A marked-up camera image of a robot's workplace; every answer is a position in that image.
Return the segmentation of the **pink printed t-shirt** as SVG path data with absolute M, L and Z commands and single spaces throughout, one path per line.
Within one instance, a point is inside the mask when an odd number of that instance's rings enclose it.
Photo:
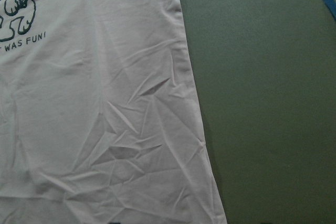
M 180 0 L 1 0 L 1 223 L 226 223 Z

